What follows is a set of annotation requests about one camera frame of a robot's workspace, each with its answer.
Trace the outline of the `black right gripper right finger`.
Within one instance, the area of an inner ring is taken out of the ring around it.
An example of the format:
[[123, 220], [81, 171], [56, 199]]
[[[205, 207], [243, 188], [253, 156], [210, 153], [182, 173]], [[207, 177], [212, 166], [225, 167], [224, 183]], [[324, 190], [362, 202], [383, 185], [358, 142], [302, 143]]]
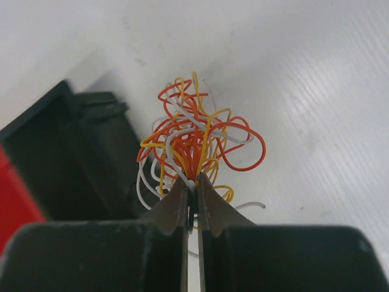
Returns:
[[202, 291], [387, 291], [367, 238], [336, 225], [257, 225], [206, 176], [198, 189]]

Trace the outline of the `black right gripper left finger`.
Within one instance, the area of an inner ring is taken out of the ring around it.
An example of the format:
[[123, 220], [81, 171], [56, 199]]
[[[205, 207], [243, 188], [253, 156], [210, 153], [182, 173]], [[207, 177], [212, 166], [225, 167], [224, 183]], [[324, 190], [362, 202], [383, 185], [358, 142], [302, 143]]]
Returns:
[[136, 220], [22, 226], [1, 257], [2, 291], [187, 291], [188, 190]]

